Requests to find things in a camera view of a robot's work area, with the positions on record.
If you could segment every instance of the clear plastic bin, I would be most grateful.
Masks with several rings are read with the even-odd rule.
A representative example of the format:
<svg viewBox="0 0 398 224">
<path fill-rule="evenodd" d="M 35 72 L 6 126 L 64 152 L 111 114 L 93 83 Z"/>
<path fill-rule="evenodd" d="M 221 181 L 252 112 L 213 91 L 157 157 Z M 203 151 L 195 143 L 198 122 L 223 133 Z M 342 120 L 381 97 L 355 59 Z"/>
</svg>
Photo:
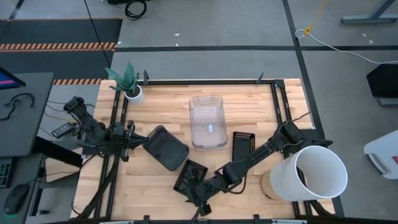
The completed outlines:
<svg viewBox="0 0 398 224">
<path fill-rule="evenodd" d="M 192 97 L 189 111 L 193 147 L 216 149 L 228 142 L 222 97 Z"/>
</svg>

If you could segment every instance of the wooden table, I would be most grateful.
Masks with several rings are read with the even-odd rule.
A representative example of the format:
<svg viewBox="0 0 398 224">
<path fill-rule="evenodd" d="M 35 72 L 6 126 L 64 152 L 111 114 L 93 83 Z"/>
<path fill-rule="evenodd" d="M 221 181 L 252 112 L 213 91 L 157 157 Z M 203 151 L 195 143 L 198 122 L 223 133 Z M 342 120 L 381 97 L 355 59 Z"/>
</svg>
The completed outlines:
<svg viewBox="0 0 398 224">
<path fill-rule="evenodd" d="M 307 102 L 299 79 L 286 79 L 285 89 L 293 118 L 308 112 Z M 113 81 L 102 81 L 98 93 L 95 118 L 109 124 L 114 91 Z M 136 124 L 136 133 L 146 136 L 156 126 L 163 125 L 183 143 L 190 146 L 188 158 L 213 171 L 231 160 L 232 133 L 241 131 L 256 135 L 256 147 L 272 136 L 277 127 L 274 102 L 270 85 L 149 85 L 142 86 L 145 102 L 129 105 L 127 120 Z M 198 152 L 191 142 L 188 101 L 193 96 L 220 95 L 224 101 L 225 120 L 229 135 L 227 145 L 219 150 Z M 124 96 L 119 102 L 119 116 Z M 310 116 L 295 124 L 301 129 L 311 129 Z M 112 220 L 188 220 L 196 208 L 186 203 L 186 197 L 172 190 L 181 171 L 168 171 L 141 146 L 130 151 L 129 162 L 120 162 L 114 196 Z M 271 200 L 265 197 L 259 186 L 261 175 L 283 160 L 281 153 L 274 153 L 250 169 L 246 190 L 241 195 L 224 194 L 209 199 L 212 213 L 206 219 L 294 218 L 291 202 Z M 102 159 L 96 156 L 81 170 L 75 196 L 75 209 L 82 211 L 98 189 Z M 108 193 L 103 197 L 101 214 L 104 215 Z M 323 206 L 334 212 L 331 200 L 322 200 Z M 303 203 L 300 210 L 304 214 Z"/>
</svg>

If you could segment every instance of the computer mouse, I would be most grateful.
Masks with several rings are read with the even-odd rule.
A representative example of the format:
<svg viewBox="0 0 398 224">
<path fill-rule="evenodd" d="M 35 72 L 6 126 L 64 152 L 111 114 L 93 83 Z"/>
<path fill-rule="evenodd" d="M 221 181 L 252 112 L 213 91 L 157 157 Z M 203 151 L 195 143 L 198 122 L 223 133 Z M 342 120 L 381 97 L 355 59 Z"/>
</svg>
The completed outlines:
<svg viewBox="0 0 398 224">
<path fill-rule="evenodd" d="M 4 203 L 4 212 L 7 215 L 17 214 L 24 204 L 28 192 L 29 185 L 27 184 L 15 186 L 7 196 L 6 202 Z"/>
</svg>

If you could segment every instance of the monitor screen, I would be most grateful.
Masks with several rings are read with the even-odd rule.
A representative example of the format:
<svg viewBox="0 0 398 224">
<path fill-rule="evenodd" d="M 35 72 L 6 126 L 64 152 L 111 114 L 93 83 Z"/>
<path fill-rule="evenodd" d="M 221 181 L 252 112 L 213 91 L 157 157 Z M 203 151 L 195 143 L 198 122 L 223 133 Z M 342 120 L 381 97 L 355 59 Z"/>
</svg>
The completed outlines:
<svg viewBox="0 0 398 224">
<path fill-rule="evenodd" d="M 25 86 L 20 79 L 0 67 L 0 90 Z"/>
</svg>

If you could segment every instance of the gray floor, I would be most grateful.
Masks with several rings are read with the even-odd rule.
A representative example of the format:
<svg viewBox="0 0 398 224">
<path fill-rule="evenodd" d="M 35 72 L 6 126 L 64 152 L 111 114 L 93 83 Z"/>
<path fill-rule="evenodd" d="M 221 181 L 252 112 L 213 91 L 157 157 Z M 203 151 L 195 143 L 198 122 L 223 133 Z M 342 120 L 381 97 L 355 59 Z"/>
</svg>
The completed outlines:
<svg viewBox="0 0 398 224">
<path fill-rule="evenodd" d="M 339 23 L 341 16 L 369 13 L 378 2 L 328 1 L 312 34 L 331 45 L 398 45 L 398 24 Z M 298 29 L 312 22 L 320 3 L 289 1 Z M 120 8 L 100 0 L 88 0 L 88 4 L 93 17 L 124 17 Z M 12 11 L 3 5 L 1 1 L 0 19 L 7 18 Z M 388 13 L 398 13 L 398 3 Z M 79 17 L 87 17 L 82 0 L 25 0 L 17 15 L 17 18 Z M 142 19 L 123 20 L 119 41 L 118 47 L 293 45 L 284 8 L 278 0 L 149 1 L 148 12 Z M 318 45 L 309 37 L 300 43 Z M 357 53 L 373 60 L 398 60 L 396 51 Z M 338 52 L 303 55 L 326 137 L 335 142 L 331 149 L 348 169 L 348 186 L 341 196 L 346 216 L 398 220 L 398 180 L 384 179 L 363 154 L 366 143 L 398 128 L 398 108 L 381 108 L 371 96 L 366 75 L 377 65 Z M 151 78 L 254 78 L 262 72 L 264 78 L 301 78 L 295 52 L 289 51 L 116 52 L 112 68 L 122 72 L 128 60 L 136 71 L 146 69 Z M 95 103 L 97 92 L 98 86 L 55 86 L 50 99 L 64 102 L 81 95 L 87 102 Z M 42 127 L 51 131 L 62 123 L 45 118 Z M 47 191 L 40 204 L 40 208 L 51 208 L 52 216 L 32 217 L 28 223 L 69 217 L 76 182 L 75 179 L 65 182 L 69 183 L 68 187 Z"/>
</svg>

